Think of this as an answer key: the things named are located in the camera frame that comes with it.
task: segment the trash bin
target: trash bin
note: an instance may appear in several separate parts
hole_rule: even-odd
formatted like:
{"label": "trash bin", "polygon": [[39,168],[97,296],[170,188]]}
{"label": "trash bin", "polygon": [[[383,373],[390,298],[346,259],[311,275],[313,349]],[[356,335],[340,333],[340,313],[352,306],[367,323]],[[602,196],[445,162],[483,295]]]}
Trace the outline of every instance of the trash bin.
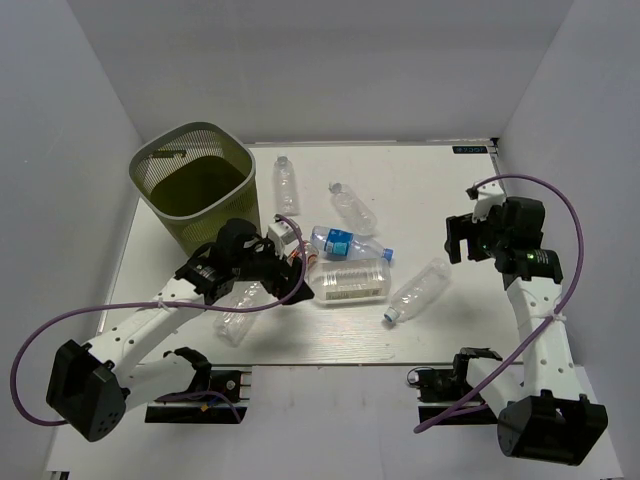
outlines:
{"label": "trash bin", "polygon": [[149,142],[131,160],[129,175],[187,255],[214,241],[230,218],[260,231],[255,159],[213,124],[189,123]]}

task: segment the basket rim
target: basket rim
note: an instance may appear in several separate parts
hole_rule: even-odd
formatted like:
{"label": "basket rim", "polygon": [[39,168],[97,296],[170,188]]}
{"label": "basket rim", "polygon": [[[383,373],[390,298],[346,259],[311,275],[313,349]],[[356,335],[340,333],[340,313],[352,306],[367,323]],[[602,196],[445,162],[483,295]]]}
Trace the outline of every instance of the basket rim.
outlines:
{"label": "basket rim", "polygon": [[[238,144],[238,146],[240,146],[240,148],[242,148],[245,152],[249,154],[249,158],[251,159],[251,171],[249,172],[249,175],[247,175],[247,178],[245,178],[240,185],[238,185],[236,188],[231,190],[224,197],[220,198],[217,202],[209,205],[207,208],[204,208],[199,212],[193,213],[191,215],[186,215],[184,217],[167,215],[166,213],[159,210],[155,205],[153,205],[153,203],[151,203],[151,201],[147,198],[147,196],[140,191],[135,181],[133,180],[135,167],[138,165],[138,163],[140,163],[141,160],[147,158],[149,155],[155,152],[159,147],[194,130],[209,130],[222,135],[226,135],[229,138],[231,138],[234,142]],[[235,137],[235,135],[232,135],[227,130],[209,122],[185,123],[184,125],[180,125],[179,127],[172,128],[171,130],[168,130],[165,133],[158,135],[156,138],[154,138],[153,140],[150,140],[149,142],[145,143],[142,147],[140,147],[140,149],[136,152],[136,154],[131,159],[131,162],[129,163],[129,178],[131,179],[131,183],[133,183],[134,187],[136,187],[136,190],[138,191],[140,196],[143,198],[145,203],[159,217],[165,218],[167,220],[172,220],[175,222],[183,222],[183,221],[193,220],[201,217],[202,215],[206,214],[210,210],[213,210],[217,206],[221,205],[223,202],[227,201],[233,195],[237,194],[239,191],[244,189],[250,182],[255,180],[255,176],[256,176],[256,159],[253,156],[253,153],[251,153],[251,150],[249,150],[240,140],[238,140]]]}

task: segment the blue bottle label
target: blue bottle label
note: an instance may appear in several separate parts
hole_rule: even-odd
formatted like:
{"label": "blue bottle label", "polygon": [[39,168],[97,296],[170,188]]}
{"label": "blue bottle label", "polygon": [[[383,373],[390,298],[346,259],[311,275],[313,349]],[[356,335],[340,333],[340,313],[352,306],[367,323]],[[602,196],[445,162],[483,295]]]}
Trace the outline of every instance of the blue bottle label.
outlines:
{"label": "blue bottle label", "polygon": [[349,253],[351,240],[353,240],[353,233],[332,228],[329,230],[329,235],[327,235],[324,251],[333,255],[346,257],[347,253]]}

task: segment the white bottle cap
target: white bottle cap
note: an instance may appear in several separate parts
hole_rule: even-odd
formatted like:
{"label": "white bottle cap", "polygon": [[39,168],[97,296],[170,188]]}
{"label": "white bottle cap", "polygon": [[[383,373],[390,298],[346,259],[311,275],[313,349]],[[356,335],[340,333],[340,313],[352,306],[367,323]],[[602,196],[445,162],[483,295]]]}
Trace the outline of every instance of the white bottle cap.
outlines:
{"label": "white bottle cap", "polygon": [[384,312],[384,318],[389,323],[395,323],[399,316],[400,313],[391,307],[387,308],[387,311]]}

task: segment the bottle label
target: bottle label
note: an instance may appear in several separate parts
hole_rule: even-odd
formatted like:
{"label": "bottle label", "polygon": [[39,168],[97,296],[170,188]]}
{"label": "bottle label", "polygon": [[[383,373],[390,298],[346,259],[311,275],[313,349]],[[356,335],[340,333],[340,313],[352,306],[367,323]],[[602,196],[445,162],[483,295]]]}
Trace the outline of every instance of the bottle label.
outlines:
{"label": "bottle label", "polygon": [[324,251],[333,255],[346,257],[347,253],[349,253],[351,240],[353,240],[353,233],[332,228],[329,230],[329,235],[327,235]]}
{"label": "bottle label", "polygon": [[327,292],[326,300],[351,300],[354,298],[379,297],[381,288],[369,288],[366,290],[352,290],[347,292]]}

